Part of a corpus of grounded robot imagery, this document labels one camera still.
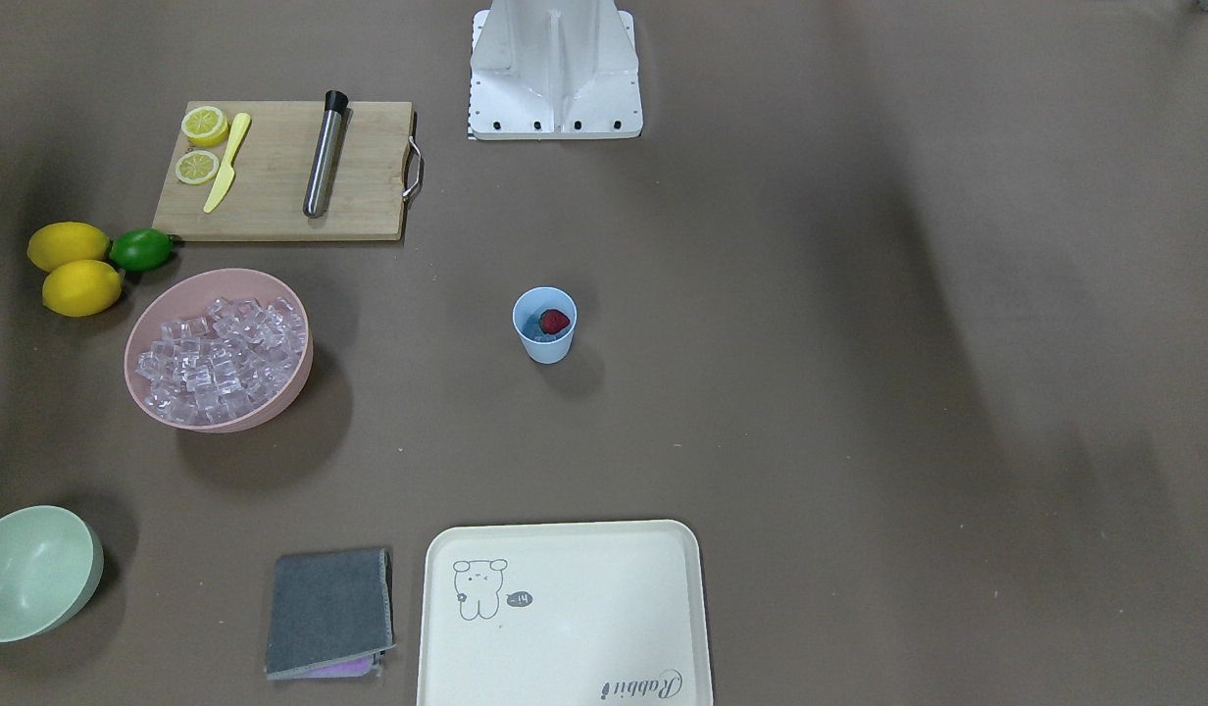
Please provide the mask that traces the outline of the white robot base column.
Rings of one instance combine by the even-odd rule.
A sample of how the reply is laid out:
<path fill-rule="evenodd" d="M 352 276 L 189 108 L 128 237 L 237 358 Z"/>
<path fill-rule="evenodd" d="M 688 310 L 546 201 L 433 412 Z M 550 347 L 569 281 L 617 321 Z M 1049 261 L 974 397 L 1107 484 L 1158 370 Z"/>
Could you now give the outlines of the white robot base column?
<path fill-rule="evenodd" d="M 641 135 L 635 22 L 612 1 L 492 1 L 474 15 L 467 135 Z"/>

